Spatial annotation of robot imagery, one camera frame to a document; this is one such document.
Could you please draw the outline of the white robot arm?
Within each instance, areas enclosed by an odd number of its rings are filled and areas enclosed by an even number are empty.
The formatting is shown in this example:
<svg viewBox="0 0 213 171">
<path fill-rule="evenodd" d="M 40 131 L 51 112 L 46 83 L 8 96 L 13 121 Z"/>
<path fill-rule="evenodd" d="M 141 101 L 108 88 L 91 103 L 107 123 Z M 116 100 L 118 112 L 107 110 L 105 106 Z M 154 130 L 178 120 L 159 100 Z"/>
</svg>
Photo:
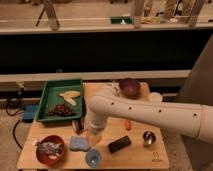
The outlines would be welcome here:
<svg viewBox="0 0 213 171">
<path fill-rule="evenodd" d="M 104 86 L 89 98 L 88 130 L 101 133 L 109 117 L 171 129 L 188 137 L 213 144 L 213 107 L 200 104 L 129 100 Z"/>
</svg>

